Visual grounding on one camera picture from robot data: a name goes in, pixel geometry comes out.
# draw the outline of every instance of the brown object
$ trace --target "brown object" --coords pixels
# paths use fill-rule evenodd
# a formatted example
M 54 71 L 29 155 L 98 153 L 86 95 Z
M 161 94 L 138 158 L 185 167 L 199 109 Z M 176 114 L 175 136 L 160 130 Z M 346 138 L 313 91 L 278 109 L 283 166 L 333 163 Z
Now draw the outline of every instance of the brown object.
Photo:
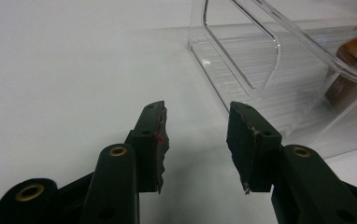
M 341 46 L 336 57 L 357 69 L 357 38 Z M 357 83 L 339 75 L 325 96 L 332 106 L 342 111 L 357 99 Z

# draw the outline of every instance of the screw hole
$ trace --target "screw hole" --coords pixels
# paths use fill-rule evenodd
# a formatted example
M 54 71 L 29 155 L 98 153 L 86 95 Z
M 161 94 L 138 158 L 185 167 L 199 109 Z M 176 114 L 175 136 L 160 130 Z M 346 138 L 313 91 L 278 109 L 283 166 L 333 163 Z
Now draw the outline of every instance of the screw hole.
M 16 194 L 16 200 L 19 202 L 28 202 L 38 197 L 44 191 L 44 186 L 40 184 L 32 184 L 21 189 Z
M 348 212 L 347 210 L 337 209 L 336 214 L 344 221 L 347 221 L 347 222 L 355 222 L 356 221 L 356 218 L 353 216 L 353 214 Z
M 310 152 L 300 147 L 294 149 L 294 154 L 299 157 L 310 157 Z
M 125 147 L 114 147 L 109 151 L 109 155 L 117 157 L 125 154 L 126 151 L 127 149 Z
M 109 220 L 112 219 L 114 216 L 115 211 L 111 207 L 107 207 L 99 213 L 99 218 L 102 220 Z

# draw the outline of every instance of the plastic bin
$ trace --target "plastic bin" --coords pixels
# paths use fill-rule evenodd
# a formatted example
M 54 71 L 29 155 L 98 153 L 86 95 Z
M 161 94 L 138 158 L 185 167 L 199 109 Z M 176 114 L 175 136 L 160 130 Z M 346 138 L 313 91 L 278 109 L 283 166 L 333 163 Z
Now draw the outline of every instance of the plastic bin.
M 357 95 L 337 108 L 325 93 L 357 70 L 336 57 L 357 37 L 357 1 L 193 0 L 189 45 L 229 108 L 254 106 L 324 158 L 357 149 Z

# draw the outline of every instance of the white table surface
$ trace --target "white table surface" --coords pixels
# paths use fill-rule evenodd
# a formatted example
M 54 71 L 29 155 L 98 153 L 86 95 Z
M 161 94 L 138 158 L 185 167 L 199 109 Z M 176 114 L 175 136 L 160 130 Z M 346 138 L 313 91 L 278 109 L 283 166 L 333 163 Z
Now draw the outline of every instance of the white table surface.
M 225 144 L 228 113 L 188 50 L 191 0 L 0 0 L 0 198 L 33 177 L 62 187 L 165 100 L 162 194 L 142 223 L 276 223 L 245 196 Z M 357 185 L 357 151 L 327 160 Z

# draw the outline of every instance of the transparent acrylic holder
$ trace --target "transparent acrylic holder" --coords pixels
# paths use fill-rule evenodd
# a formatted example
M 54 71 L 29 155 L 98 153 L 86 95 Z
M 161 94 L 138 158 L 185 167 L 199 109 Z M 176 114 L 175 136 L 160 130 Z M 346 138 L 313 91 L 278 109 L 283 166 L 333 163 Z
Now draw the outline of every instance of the transparent acrylic holder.
M 338 76 L 357 83 L 357 70 L 335 56 L 357 36 L 357 11 L 331 0 L 334 13 L 325 16 L 317 2 L 278 1 L 295 11 L 287 18 L 263 0 L 193 0 L 189 45 L 227 109 L 232 101 L 252 105 L 283 144 L 326 158 L 357 149 L 357 99 L 338 110 L 324 96 Z

